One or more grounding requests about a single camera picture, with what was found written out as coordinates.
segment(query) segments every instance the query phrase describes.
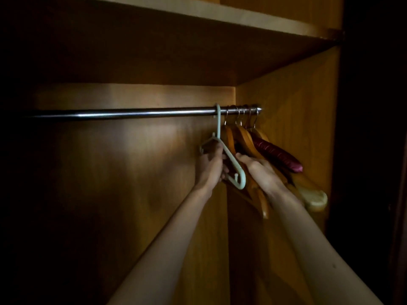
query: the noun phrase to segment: forearm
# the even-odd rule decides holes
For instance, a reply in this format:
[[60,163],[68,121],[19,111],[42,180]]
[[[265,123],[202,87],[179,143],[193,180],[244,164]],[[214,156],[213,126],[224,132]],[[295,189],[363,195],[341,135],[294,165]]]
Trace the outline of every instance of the forearm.
[[270,195],[317,304],[382,304],[289,191]]
[[109,305],[167,304],[205,202],[206,189],[193,189],[145,250]]

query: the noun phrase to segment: wooden shelf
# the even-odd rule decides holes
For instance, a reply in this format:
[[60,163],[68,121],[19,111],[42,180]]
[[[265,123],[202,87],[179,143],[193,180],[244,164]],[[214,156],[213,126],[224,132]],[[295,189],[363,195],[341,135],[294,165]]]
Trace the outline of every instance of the wooden shelf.
[[236,86],[342,31],[195,0],[2,0],[6,79]]

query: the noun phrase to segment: hand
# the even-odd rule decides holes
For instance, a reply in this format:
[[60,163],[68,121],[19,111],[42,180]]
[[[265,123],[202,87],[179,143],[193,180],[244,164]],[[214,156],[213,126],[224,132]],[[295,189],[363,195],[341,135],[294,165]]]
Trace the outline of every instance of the hand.
[[254,159],[240,153],[236,153],[236,158],[247,166],[253,179],[270,198],[287,191],[267,160]]
[[195,188],[204,188],[210,193],[217,183],[225,178],[229,169],[223,164],[226,155],[223,147],[217,143],[213,153],[201,155],[195,166]]

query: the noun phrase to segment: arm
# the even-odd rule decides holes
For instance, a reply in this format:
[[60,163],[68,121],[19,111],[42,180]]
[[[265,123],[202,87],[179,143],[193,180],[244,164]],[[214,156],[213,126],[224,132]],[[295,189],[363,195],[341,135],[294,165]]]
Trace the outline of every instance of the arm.
[[282,184],[271,165],[246,155],[236,156],[247,165],[280,217],[315,303],[382,304],[333,249],[299,200]]
[[215,185],[224,178],[222,146],[202,155],[196,165],[195,186],[141,255],[108,305],[167,304],[178,282],[192,234]]

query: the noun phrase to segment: metal clothes rod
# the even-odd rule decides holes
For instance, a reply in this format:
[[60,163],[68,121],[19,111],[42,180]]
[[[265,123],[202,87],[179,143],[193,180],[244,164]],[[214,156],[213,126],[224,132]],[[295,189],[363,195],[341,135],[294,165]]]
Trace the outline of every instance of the metal clothes rod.
[[[256,106],[221,107],[222,115],[257,115],[261,108]],[[39,110],[27,112],[23,119],[39,119],[54,121],[81,121],[100,119],[138,119],[147,117],[188,117],[200,115],[216,115],[216,107],[189,108],[143,108],[143,109],[101,109],[101,110]]]

